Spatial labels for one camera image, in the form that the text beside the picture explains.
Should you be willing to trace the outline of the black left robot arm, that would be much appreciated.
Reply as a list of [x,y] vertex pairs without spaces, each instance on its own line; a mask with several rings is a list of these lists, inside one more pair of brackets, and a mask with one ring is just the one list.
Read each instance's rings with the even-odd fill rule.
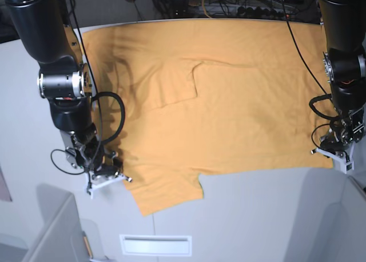
[[326,36],[324,66],[337,116],[331,119],[332,136],[320,148],[345,151],[364,135],[365,105],[365,0],[318,0]]

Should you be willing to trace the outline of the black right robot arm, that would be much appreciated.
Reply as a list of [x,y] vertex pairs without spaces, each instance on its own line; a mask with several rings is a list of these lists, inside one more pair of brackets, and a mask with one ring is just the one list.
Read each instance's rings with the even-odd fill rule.
[[[87,174],[89,187],[93,181],[122,178],[123,162],[105,145],[115,140],[125,122],[125,106],[113,92],[99,92],[88,62],[84,62],[83,43],[71,39],[67,18],[58,0],[4,0],[12,22],[28,54],[39,64],[39,95],[48,100],[54,126],[65,144],[64,153],[70,165]],[[92,120],[92,104],[110,97],[120,107],[121,119],[116,132],[102,139],[102,128]]]

